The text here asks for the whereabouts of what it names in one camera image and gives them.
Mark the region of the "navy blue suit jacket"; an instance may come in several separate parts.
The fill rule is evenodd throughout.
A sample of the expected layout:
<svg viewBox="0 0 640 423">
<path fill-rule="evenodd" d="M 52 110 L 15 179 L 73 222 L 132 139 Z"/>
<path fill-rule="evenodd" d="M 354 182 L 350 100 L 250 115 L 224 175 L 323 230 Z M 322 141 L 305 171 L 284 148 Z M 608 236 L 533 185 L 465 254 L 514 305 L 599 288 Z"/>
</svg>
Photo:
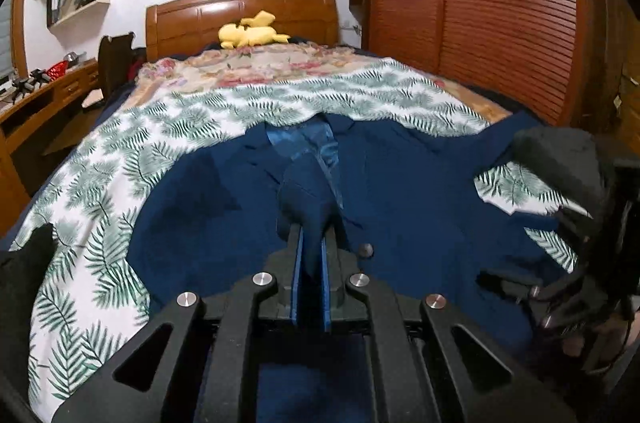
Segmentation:
<svg viewBox="0 0 640 423">
<path fill-rule="evenodd" d="M 518 113 L 475 135 L 433 137 L 392 120 L 319 114 L 266 123 L 184 154 L 144 202 L 127 261 L 153 311 L 191 291 L 228 291 L 303 228 L 303 275 L 320 273 L 321 239 L 338 242 L 365 273 L 415 299 L 439 293 L 506 351 L 523 358 L 532 329 L 523 311 L 482 290 L 496 269 L 558 279 L 561 267 L 528 230 L 551 219 L 509 214 L 483 201 L 474 180 L 509 160 Z"/>
</svg>

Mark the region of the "green leaf print bedsheet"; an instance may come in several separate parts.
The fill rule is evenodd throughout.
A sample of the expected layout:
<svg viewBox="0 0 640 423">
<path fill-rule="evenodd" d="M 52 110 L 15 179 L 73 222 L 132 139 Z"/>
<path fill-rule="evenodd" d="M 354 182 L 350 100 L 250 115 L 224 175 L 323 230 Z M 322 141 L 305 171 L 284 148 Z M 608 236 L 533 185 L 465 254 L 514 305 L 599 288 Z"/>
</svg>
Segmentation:
<svg viewBox="0 0 640 423">
<path fill-rule="evenodd" d="M 36 228 L 53 227 L 56 251 L 32 307 L 28 357 L 29 404 L 45 422 L 160 311 L 151 309 L 150 294 L 127 254 L 144 202 L 180 156 L 239 138 L 261 123 L 288 127 L 319 114 L 392 120 L 433 137 L 475 135 L 495 125 L 432 111 L 397 114 L 380 106 L 368 116 L 310 109 L 299 120 L 243 120 L 175 136 L 160 124 L 129 124 L 117 111 L 82 140 L 50 179 L 12 243 L 21 250 Z M 510 146 L 509 151 L 508 161 L 475 178 L 476 191 L 503 212 L 554 221 L 553 229 L 532 228 L 528 235 L 565 276 L 577 263 L 555 231 L 554 215 L 565 198 L 515 163 Z"/>
</svg>

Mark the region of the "black garment right side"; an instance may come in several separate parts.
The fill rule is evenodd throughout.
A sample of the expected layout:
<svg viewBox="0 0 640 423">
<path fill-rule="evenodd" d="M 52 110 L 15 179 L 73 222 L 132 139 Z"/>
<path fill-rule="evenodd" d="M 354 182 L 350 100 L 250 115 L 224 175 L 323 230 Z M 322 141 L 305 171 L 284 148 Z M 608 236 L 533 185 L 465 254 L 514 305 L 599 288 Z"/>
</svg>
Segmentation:
<svg viewBox="0 0 640 423">
<path fill-rule="evenodd" d="M 513 158 L 600 221 L 608 201 L 610 169 L 589 132 L 538 126 L 518 131 Z"/>
</svg>

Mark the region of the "wooden door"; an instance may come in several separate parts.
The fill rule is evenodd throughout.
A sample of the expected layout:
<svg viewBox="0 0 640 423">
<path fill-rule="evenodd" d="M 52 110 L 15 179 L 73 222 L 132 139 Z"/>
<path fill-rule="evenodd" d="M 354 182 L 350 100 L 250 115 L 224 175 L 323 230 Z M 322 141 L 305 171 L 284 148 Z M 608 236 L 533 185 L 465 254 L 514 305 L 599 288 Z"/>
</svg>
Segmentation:
<svg viewBox="0 0 640 423">
<path fill-rule="evenodd" d="M 605 0 L 603 131 L 639 153 L 639 19 L 627 0 Z"/>
</svg>

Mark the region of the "floral quilt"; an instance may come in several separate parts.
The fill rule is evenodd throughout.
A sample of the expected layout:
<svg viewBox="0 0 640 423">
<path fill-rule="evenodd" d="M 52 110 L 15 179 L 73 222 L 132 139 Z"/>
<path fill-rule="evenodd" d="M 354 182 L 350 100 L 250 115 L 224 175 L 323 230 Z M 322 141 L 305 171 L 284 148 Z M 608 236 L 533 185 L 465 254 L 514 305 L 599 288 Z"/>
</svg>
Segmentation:
<svg viewBox="0 0 640 423">
<path fill-rule="evenodd" d="M 397 114 L 459 115 L 472 124 L 509 114 L 475 91 L 394 59 L 312 42 L 212 49 L 184 61 L 147 63 L 117 113 L 129 124 L 160 124 L 178 136 L 243 120 L 299 120 L 310 109 L 368 116 L 380 106 Z"/>
</svg>

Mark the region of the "wooden desk cabinet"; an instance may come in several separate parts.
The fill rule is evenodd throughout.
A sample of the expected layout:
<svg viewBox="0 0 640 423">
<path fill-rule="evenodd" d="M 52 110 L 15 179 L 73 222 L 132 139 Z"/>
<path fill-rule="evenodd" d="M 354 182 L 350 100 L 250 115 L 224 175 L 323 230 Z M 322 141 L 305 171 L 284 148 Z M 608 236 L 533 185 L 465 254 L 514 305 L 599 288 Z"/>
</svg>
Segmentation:
<svg viewBox="0 0 640 423">
<path fill-rule="evenodd" d="M 1 232 L 17 222 L 29 201 L 62 161 L 66 149 L 48 146 L 99 84 L 91 59 L 1 113 Z"/>
</svg>

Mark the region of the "dark wooden chair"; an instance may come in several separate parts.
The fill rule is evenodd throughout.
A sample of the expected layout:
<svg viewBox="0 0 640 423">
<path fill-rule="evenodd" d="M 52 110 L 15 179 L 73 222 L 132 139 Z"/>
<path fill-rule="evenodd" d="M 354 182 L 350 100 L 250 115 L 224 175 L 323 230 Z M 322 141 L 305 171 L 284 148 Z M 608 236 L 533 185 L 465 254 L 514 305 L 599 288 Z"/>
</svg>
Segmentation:
<svg viewBox="0 0 640 423">
<path fill-rule="evenodd" d="M 120 91 L 129 80 L 134 62 L 134 32 L 118 36 L 103 36 L 98 50 L 98 71 L 90 83 L 90 92 L 81 108 L 94 109 Z"/>
</svg>

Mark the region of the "red basket on desk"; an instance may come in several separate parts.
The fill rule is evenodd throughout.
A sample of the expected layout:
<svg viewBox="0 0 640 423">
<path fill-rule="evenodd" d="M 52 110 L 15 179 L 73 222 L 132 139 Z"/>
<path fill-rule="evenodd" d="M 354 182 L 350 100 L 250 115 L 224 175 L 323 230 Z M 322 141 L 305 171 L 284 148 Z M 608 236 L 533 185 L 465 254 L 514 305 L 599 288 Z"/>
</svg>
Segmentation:
<svg viewBox="0 0 640 423">
<path fill-rule="evenodd" d="M 67 68 L 68 61 L 62 60 L 52 65 L 51 68 L 48 68 L 46 74 L 51 80 L 59 79 L 66 74 Z"/>
</svg>

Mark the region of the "yellow plush toy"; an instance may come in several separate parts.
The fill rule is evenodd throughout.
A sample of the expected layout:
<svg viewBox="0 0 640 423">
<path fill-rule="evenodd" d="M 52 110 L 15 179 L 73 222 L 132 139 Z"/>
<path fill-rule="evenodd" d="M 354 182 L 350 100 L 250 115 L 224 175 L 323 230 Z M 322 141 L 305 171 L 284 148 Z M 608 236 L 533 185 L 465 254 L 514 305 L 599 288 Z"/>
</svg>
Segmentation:
<svg viewBox="0 0 640 423">
<path fill-rule="evenodd" d="M 224 24 L 218 31 L 222 49 L 240 49 L 244 47 L 269 44 L 287 44 L 290 36 L 278 33 L 272 24 L 276 17 L 265 10 L 252 18 L 244 18 L 239 24 Z"/>
</svg>

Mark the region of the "wooden headboard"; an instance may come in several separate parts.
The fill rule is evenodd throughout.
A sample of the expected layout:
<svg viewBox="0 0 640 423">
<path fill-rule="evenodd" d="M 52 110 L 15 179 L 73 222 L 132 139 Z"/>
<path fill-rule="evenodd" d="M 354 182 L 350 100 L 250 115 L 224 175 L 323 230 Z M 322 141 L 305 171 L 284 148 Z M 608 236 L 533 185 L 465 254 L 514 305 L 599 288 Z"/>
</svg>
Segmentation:
<svg viewBox="0 0 640 423">
<path fill-rule="evenodd" d="M 335 0 L 172 0 L 146 8 L 146 57 L 193 56 L 218 40 L 224 24 L 261 11 L 276 16 L 279 33 L 326 46 L 340 42 Z"/>
</svg>

